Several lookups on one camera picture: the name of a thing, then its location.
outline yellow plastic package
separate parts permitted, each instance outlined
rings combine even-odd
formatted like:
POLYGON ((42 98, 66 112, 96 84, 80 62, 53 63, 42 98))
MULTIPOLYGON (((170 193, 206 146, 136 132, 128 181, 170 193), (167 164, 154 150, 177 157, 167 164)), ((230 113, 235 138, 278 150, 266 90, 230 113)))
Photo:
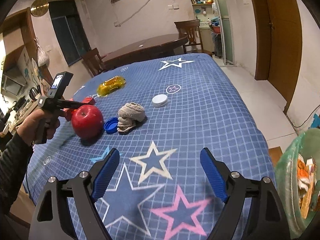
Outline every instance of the yellow plastic package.
POLYGON ((115 76, 102 84, 100 84, 97 88, 97 93, 99 96, 106 96, 110 94, 112 91, 123 87, 125 84, 125 79, 121 76, 115 76))

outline wooden chair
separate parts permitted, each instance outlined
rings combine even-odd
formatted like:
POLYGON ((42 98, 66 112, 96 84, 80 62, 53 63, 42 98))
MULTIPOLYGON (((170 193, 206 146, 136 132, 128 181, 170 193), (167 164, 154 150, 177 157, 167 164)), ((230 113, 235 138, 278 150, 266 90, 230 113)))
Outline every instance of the wooden chair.
POLYGON ((102 62, 102 58, 100 57, 97 48, 94 48, 88 51, 86 54, 82 55, 82 59, 84 60, 84 63, 87 65, 93 76, 97 76, 100 73, 106 72, 111 69, 106 68, 106 66, 102 62))
POLYGON ((200 20, 191 20, 184 22, 175 22, 174 23, 180 34, 185 33, 188 35, 189 43, 187 45, 183 45, 184 53, 205 53, 212 57, 212 52, 203 49, 202 38, 200 34, 200 20), (200 43, 196 42, 196 32, 198 32, 200 37, 200 43), (186 51, 186 47, 200 45, 201 49, 195 49, 186 51))

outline white star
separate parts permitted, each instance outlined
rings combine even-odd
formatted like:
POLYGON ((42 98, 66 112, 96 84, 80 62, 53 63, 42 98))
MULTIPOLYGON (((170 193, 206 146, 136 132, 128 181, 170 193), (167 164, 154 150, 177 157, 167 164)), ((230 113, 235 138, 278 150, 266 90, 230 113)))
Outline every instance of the white star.
MULTIPOLYGON (((131 179, 130 179, 130 176, 129 176, 129 172, 128 172, 128 169, 127 169, 127 166, 126 164, 124 163, 124 165, 122 166, 122 170, 121 170, 121 173, 120 173, 120 176, 119 176, 119 179, 117 181, 117 184, 116 184, 116 187, 114 189, 107 189, 106 192, 108 191, 117 191, 118 189, 118 186, 119 186, 119 183, 120 183, 120 180, 122 178, 122 174, 123 174, 123 171, 125 170, 126 174, 127 174, 127 177, 128 177, 128 181, 129 181, 129 184, 131 186, 131 190, 141 190, 141 189, 148 189, 148 188, 156 188, 156 190, 149 196, 147 196, 144 200, 142 200, 139 204, 138 204, 138 209, 139 209, 139 212, 140 212, 140 215, 142 217, 142 221, 143 221, 143 224, 145 225, 145 228, 147 230, 144 230, 143 228, 137 226, 136 224, 134 224, 132 221, 130 221, 129 219, 127 219, 125 216, 121 216, 119 218, 117 218, 116 220, 114 220, 112 223, 109 223, 107 224, 105 227, 108 228, 110 227, 111 225, 117 223, 118 221, 120 221, 121 219, 123 219, 124 221, 126 221, 129 225, 132 225, 134 227, 136 227, 138 230, 142 231, 143 233, 147 234, 148 236, 151 236, 150 234, 150 230, 147 226, 147 223, 146 223, 146 220, 142 214, 142 210, 141 210, 141 206, 150 198, 152 198, 165 184, 158 184, 158 185, 151 185, 151 186, 143 186, 143 187, 133 187, 132 185, 132 182, 131 182, 131 179)), ((110 205, 108 204, 107 201, 105 201, 103 198, 100 198, 102 200, 102 202, 107 206, 107 210, 103 216, 103 219, 102 219, 102 222, 104 222, 106 216, 107 216, 107 213, 108 213, 108 210, 109 210, 109 207, 110 205)))
POLYGON ((162 61, 162 63, 165 63, 165 65, 164 66, 162 66, 160 69, 158 69, 158 70, 162 70, 162 69, 164 69, 164 68, 167 68, 167 67, 170 67, 170 66, 175 66, 175 67, 181 67, 182 68, 182 64, 184 64, 184 63, 191 63, 191 62, 194 62, 194 60, 181 60, 181 58, 179 58, 179 59, 176 59, 176 60, 167 60, 167 61, 162 61), (177 65, 177 64, 174 64, 174 63, 171 63, 170 64, 170 62, 175 62, 175 61, 179 61, 179 64, 177 65))
POLYGON ((163 152, 159 152, 157 147, 156 147, 156 144, 154 143, 154 141, 151 142, 151 145, 148 149, 148 152, 146 155, 141 155, 141 156, 137 156, 137 157, 132 157, 130 158, 131 161, 139 164, 142 166, 142 170, 141 170, 141 173, 140 173, 140 178, 139 178, 139 181, 138 181, 138 185, 143 182, 146 178, 148 178, 153 172, 154 173, 157 173, 159 174, 160 176, 163 176, 165 178, 168 178, 168 179, 172 179, 171 177, 171 174, 169 173, 167 167, 164 165, 164 161, 170 157, 171 154, 173 154, 177 149, 171 149, 169 151, 163 151, 163 152), (143 159, 146 159, 146 158, 149 158, 150 155, 151 155, 151 152, 152 150, 155 151, 156 155, 164 155, 160 160, 159 160, 159 163, 161 165, 161 169, 158 169, 156 167, 152 167, 150 170, 148 170, 146 173, 146 167, 147 167, 147 164, 145 162, 142 162, 141 160, 143 159))

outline trash bin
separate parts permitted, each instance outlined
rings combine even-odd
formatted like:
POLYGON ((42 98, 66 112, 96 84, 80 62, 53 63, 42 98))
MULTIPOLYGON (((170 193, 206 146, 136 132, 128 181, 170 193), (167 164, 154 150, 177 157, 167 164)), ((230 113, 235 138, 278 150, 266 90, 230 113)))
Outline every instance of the trash bin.
POLYGON ((212 41, 214 44, 214 54, 217 57, 222 57, 222 42, 221 42, 221 34, 220 33, 211 33, 212 41))
POLYGON ((318 164, 316 179, 320 179, 320 129, 309 129, 290 144, 275 167, 279 197, 290 228, 291 238, 298 238, 313 219, 315 212, 309 211, 303 219, 299 206, 297 160, 300 154, 306 161, 313 158, 318 164))

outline star pattern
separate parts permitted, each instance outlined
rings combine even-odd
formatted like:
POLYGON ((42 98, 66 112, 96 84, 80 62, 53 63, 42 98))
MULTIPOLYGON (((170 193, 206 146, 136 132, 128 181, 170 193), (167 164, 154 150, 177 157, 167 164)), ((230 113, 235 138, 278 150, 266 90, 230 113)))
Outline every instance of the star pattern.
POLYGON ((175 66, 175 67, 180 67, 182 68, 182 64, 184 63, 191 63, 194 62, 194 60, 182 60, 182 58, 176 59, 176 60, 167 60, 167 61, 162 61, 162 63, 165 63, 164 66, 162 66, 161 68, 159 68, 158 70, 163 70, 167 67, 170 66, 175 66), (170 63, 170 62, 175 62, 175 61, 179 61, 179 64, 175 64, 175 63, 170 63))
POLYGON ((171 85, 171 86, 167 87, 166 92, 168 94, 174 94, 174 93, 178 92, 180 89, 181 89, 180 85, 171 85))
POLYGON ((156 144, 154 143, 154 141, 151 142, 151 145, 147 151, 146 155, 141 155, 141 156, 137 156, 137 157, 132 157, 130 158, 130 160, 132 162, 135 162, 139 165, 141 165, 142 170, 140 173, 140 178, 138 181, 138 185, 143 182, 145 179, 147 179, 153 172, 159 174, 162 177, 168 178, 168 179, 172 179, 171 174, 169 173, 167 167, 164 164, 164 161, 170 157, 171 154, 173 154, 177 149, 171 149, 168 151, 163 151, 163 152, 159 152, 156 144), (150 158, 152 151, 155 152, 156 156, 160 156, 163 155, 163 157, 158 161, 160 164, 161 169, 156 168, 154 166, 152 166, 149 170, 146 171, 146 167, 147 167, 147 163, 143 162, 142 160, 146 160, 148 158, 150 158))
POLYGON ((51 156, 48 156, 44 161, 43 165, 47 165, 51 161, 51 156))
POLYGON ((102 222, 108 228, 120 220, 126 221, 148 236, 151 236, 141 207, 152 198, 164 184, 133 187, 126 164, 122 166, 119 179, 114 189, 107 189, 102 203, 107 206, 102 222))
POLYGON ((206 233, 200 225, 197 216, 201 214, 210 201, 211 199, 208 198, 189 203, 186 196, 183 194, 182 189, 178 185, 175 199, 173 200, 171 207, 155 208, 150 209, 150 211, 168 221, 164 240, 169 240, 182 229, 206 236, 206 233))
POLYGON ((99 157, 96 157, 96 158, 91 158, 90 160, 93 162, 93 163, 96 163, 98 161, 102 161, 104 160, 104 158, 107 156, 107 154, 110 152, 110 147, 107 146, 107 148, 104 150, 103 154, 99 157))

